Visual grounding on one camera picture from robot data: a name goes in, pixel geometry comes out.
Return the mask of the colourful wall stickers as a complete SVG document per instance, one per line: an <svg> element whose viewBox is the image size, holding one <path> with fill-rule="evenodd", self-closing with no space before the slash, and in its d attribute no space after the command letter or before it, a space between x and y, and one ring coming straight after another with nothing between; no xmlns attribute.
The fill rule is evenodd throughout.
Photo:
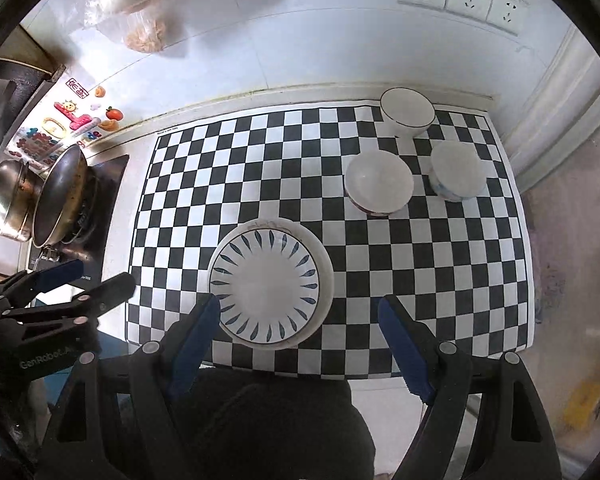
<svg viewBox="0 0 600 480"><path fill-rule="evenodd" d="M59 83L33 107L4 149L6 158L37 174L50 170L71 145L84 150L123 126L124 114L103 86L87 88L74 77Z"/></svg>

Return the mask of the white bowl blue pattern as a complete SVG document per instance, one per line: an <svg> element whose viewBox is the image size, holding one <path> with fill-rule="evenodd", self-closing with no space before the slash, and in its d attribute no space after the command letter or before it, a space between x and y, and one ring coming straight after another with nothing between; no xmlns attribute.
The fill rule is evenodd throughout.
<svg viewBox="0 0 600 480"><path fill-rule="evenodd" d="M486 187L486 170L474 144L442 141L432 149L430 162L430 185L445 200L471 200Z"/></svg>

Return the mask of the white bowl dark rim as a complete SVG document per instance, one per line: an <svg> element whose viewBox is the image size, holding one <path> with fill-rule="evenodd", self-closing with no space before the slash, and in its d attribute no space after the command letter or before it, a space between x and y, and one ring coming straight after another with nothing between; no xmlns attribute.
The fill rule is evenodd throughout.
<svg viewBox="0 0 600 480"><path fill-rule="evenodd" d="M382 92L380 111L398 138L413 139L424 133L436 119L434 106L426 96L404 87Z"/></svg>

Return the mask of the white wall socket right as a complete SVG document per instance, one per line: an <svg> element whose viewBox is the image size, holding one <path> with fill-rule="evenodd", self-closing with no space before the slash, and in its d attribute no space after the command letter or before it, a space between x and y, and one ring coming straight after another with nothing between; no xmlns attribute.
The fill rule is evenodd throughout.
<svg viewBox="0 0 600 480"><path fill-rule="evenodd" d="M486 22L518 36L528 13L524 0L492 0Z"/></svg>

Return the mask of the black white checkered mat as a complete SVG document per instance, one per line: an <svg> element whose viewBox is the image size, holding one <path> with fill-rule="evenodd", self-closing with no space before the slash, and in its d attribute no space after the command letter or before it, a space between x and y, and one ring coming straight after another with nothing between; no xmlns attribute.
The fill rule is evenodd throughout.
<svg viewBox="0 0 600 480"><path fill-rule="evenodd" d="M429 182L442 141L474 144L486 170L475 198L451 202ZM343 175L357 155L396 154L414 194L387 218L347 198ZM335 293L324 324L300 346L275 353L219 334L216 365L329 379L384 378L396 364L377 323L393 294L440 339L496 358L534 339L531 252L524 210L489 118L440 107L418 138L400 140L378 106L267 110L160 133L135 217L125 309L134 346L161 338L193 307L219 242L257 218L299 222L325 246Z"/></svg>

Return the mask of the white plate blue leaf rim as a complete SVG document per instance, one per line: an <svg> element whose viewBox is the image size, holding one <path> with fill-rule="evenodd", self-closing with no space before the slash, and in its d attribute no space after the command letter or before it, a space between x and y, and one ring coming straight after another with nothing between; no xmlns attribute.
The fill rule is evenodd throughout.
<svg viewBox="0 0 600 480"><path fill-rule="evenodd" d="M320 298L317 264L297 237L249 228L223 240L212 258L209 292L221 326L253 346L284 344L309 325Z"/></svg>

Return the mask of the black gas stove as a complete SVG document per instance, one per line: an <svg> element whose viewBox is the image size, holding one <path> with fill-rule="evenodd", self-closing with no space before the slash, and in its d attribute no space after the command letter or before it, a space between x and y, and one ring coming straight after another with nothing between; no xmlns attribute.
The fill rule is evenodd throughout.
<svg viewBox="0 0 600 480"><path fill-rule="evenodd" d="M71 282L72 286L90 289L102 281L111 217L128 162L129 156L122 155L88 168L85 200L76 222L58 244L43 249L29 246L28 271L78 259L83 263L83 274Z"/></svg>

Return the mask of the steel wok pan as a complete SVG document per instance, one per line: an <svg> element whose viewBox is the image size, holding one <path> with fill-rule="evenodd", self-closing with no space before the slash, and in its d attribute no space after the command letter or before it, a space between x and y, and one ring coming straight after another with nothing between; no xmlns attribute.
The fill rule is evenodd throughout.
<svg viewBox="0 0 600 480"><path fill-rule="evenodd" d="M70 244L91 221L99 184L82 150L73 145L54 163L43 183L32 221L36 248Z"/></svg>

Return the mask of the white bowl red flowers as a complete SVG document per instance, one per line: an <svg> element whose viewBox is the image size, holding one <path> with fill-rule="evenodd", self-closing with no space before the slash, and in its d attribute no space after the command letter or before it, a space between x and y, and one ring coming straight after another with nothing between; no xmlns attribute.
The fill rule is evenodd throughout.
<svg viewBox="0 0 600 480"><path fill-rule="evenodd" d="M376 150L355 155L343 176L350 201L371 216L387 217L404 208L414 192L414 177L395 154Z"/></svg>

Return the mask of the steel pot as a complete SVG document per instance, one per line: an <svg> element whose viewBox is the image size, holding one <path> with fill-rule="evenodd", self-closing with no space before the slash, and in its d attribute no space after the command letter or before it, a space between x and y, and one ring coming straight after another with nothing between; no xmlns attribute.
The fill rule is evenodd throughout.
<svg viewBox="0 0 600 480"><path fill-rule="evenodd" d="M43 180L19 160L0 162L0 236L27 243Z"/></svg>

